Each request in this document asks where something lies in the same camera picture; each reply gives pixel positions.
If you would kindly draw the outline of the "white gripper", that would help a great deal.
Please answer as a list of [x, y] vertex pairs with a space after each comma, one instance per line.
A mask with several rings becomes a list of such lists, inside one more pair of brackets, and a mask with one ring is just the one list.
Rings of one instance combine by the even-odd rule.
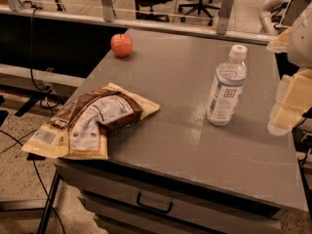
[[300, 68], [293, 76], [284, 75], [279, 83], [267, 130], [283, 136], [312, 107], [312, 3], [275, 39], [266, 50], [275, 54], [288, 52], [289, 62]]

